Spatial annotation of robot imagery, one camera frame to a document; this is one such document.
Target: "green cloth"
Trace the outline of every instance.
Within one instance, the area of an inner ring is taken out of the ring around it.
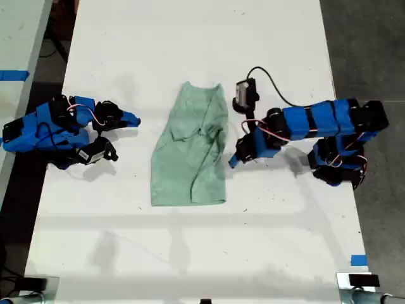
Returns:
[[[221,156],[228,110],[220,84],[211,89],[186,82],[170,112],[151,160],[152,206],[225,202]]]

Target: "dark floor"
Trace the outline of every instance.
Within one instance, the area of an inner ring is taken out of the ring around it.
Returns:
[[[380,99],[390,127],[366,145],[355,191],[370,270],[405,296],[405,1],[321,0],[338,98]]]
[[[384,292],[405,296],[405,137],[401,132],[405,129],[405,1],[321,0],[321,8],[337,97],[381,99],[390,120],[390,127],[366,146],[368,173],[355,196],[370,270],[379,274]],[[43,48],[44,53],[52,51],[49,43]],[[31,106],[60,92],[64,73],[58,54],[41,58]],[[19,273],[25,268],[45,168],[30,157],[17,157],[0,213],[0,231],[9,251],[7,266]],[[29,197],[13,181],[13,176],[24,176],[20,172],[27,163],[35,163],[27,178],[35,174],[40,180],[32,184],[36,192]],[[4,221],[5,212],[14,215]]]

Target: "black cable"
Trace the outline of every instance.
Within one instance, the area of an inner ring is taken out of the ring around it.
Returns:
[[[9,272],[10,274],[13,274],[17,277],[23,277],[21,274],[17,274],[15,271],[12,271],[10,268],[8,268],[6,266],[3,266],[3,270],[5,270],[5,271]]]
[[[52,41],[49,41],[49,40],[46,40],[46,39],[42,40],[42,43],[44,43],[44,42],[52,43]],[[50,52],[50,53],[47,54],[47,55],[41,55],[41,52],[40,52],[40,53],[39,53],[39,58],[48,58],[48,57],[51,57],[52,55],[56,54],[57,51],[58,51],[58,50],[55,48],[52,52]]]
[[[66,155],[65,153],[62,152],[62,150],[60,150],[60,149],[58,148],[58,146],[57,146],[56,143],[55,143],[55,140],[53,139],[52,130],[51,130],[51,127],[49,126],[48,123],[46,123],[46,122],[40,122],[40,123],[38,123],[37,132],[36,132],[35,136],[38,137],[39,127],[40,127],[41,125],[45,125],[45,126],[47,127],[47,129],[48,129],[48,136],[49,136],[49,138],[51,138],[51,142],[52,142],[52,145],[55,147],[55,150],[56,150],[60,155],[62,155],[63,157],[66,157],[66,158],[68,158],[69,160],[74,160],[74,158],[72,158],[72,157]]]
[[[40,127],[41,125],[44,125],[45,127],[47,127],[47,129],[48,129],[48,136],[51,138],[51,142],[52,142],[53,146],[55,147],[55,149],[56,149],[57,151],[60,152],[58,146],[55,144],[55,140],[53,139],[53,134],[52,134],[51,127],[50,127],[49,124],[47,124],[46,122],[40,122],[40,123],[38,124],[38,126],[37,126],[37,132],[35,133],[35,136],[38,137],[39,127]]]
[[[298,105],[296,105],[296,104],[290,103],[288,100],[286,100],[286,99],[284,98],[284,96],[281,94],[281,92],[278,90],[278,87],[277,87],[276,84],[274,83],[274,80],[273,80],[273,78],[271,77],[270,73],[267,72],[267,71],[266,71],[264,68],[262,68],[261,66],[255,66],[254,68],[252,68],[252,69],[249,71],[249,73],[247,73],[246,78],[248,79],[249,76],[250,76],[250,74],[251,74],[253,71],[255,71],[255,70],[262,70],[262,71],[268,76],[268,78],[270,78],[270,81],[271,81],[271,83],[273,84],[274,89],[276,90],[277,94],[280,96],[280,98],[281,98],[285,103],[287,103],[287,104],[290,105],[290,106],[298,106]]]

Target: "green towel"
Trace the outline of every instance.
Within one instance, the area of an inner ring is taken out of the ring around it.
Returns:
[[[152,206],[215,205],[225,201],[221,156],[228,110],[220,84],[186,82],[151,160]]]

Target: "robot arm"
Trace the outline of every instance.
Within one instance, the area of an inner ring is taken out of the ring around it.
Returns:
[[[256,120],[253,112],[258,100],[254,79],[237,83],[233,108],[246,115],[250,132],[237,141],[236,153],[229,161],[232,168],[240,161],[273,157],[289,141],[323,137],[308,155],[314,176],[332,186],[351,181],[357,187],[363,181],[363,144],[388,126],[381,102],[360,106],[355,99],[338,99],[282,110],[272,108],[264,119]]]
[[[92,122],[99,137],[89,142],[84,129]],[[137,127],[140,119],[122,111],[111,101],[95,102],[80,96],[56,96],[32,113],[7,123],[3,129],[3,147],[9,152],[37,150],[58,168],[74,163],[94,163],[101,158],[117,161],[115,148],[102,131]]]

